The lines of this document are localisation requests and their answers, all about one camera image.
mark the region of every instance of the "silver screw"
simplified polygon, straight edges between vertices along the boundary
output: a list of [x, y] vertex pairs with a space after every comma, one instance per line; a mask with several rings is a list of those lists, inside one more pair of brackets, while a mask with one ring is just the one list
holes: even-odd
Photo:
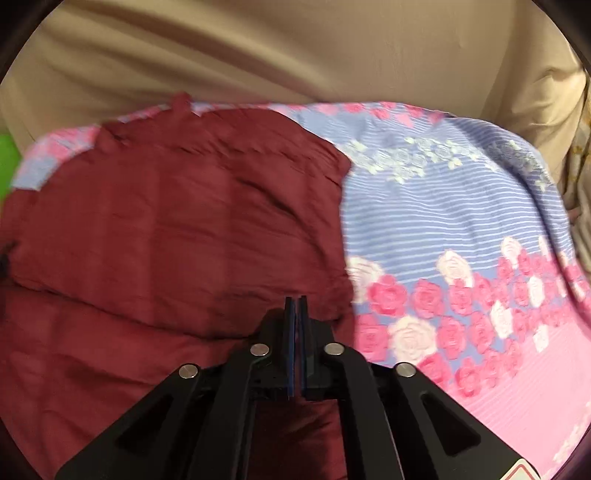
[[403, 363], [396, 365], [396, 373], [401, 377], [410, 378], [417, 373], [417, 369], [411, 364]]
[[181, 378], [195, 378], [199, 373], [199, 369], [195, 365], [187, 364], [178, 369], [178, 374]]
[[345, 347], [336, 342], [327, 343], [324, 346], [324, 351], [329, 355], [342, 355], [345, 351]]
[[264, 343], [255, 343], [251, 347], [251, 354], [254, 356], [265, 356], [269, 351], [269, 347]]

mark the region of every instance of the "triangular cutout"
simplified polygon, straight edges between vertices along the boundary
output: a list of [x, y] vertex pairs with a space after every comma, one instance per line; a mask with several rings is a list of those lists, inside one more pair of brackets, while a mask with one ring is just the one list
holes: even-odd
[[119, 448], [139, 456], [147, 456], [158, 437], [164, 419], [173, 404], [173, 396], [159, 399], [142, 417], [116, 440]]
[[421, 400], [446, 455], [456, 456], [480, 443], [480, 436], [434, 395], [423, 394]]

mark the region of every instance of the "white sticker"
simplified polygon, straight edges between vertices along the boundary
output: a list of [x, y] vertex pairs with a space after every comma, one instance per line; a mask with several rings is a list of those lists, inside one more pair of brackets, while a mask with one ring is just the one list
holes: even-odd
[[540, 480], [535, 470], [523, 458], [519, 460], [501, 480]]

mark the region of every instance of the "metal pin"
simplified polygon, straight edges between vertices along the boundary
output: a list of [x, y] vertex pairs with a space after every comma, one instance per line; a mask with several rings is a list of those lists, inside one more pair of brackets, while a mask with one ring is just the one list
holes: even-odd
[[199, 369], [195, 365], [187, 364], [178, 369], [178, 374], [181, 378], [195, 378], [199, 373]]
[[265, 356], [270, 351], [269, 347], [264, 343], [255, 343], [251, 347], [251, 354], [254, 356]]
[[414, 368], [414, 365], [403, 363], [396, 365], [396, 373], [401, 377], [410, 378], [417, 373], [417, 369]]
[[345, 351], [345, 347], [336, 342], [327, 343], [324, 346], [324, 351], [329, 355], [342, 355]]

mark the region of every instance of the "red fabric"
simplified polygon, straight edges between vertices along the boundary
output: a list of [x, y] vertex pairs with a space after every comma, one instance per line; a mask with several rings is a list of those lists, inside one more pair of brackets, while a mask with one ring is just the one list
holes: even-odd
[[[0, 417], [43, 478], [179, 365], [224, 362], [287, 295], [352, 343], [349, 166], [278, 113], [177, 98], [8, 198]], [[345, 478], [339, 429], [334, 404], [263, 404], [251, 478]]]

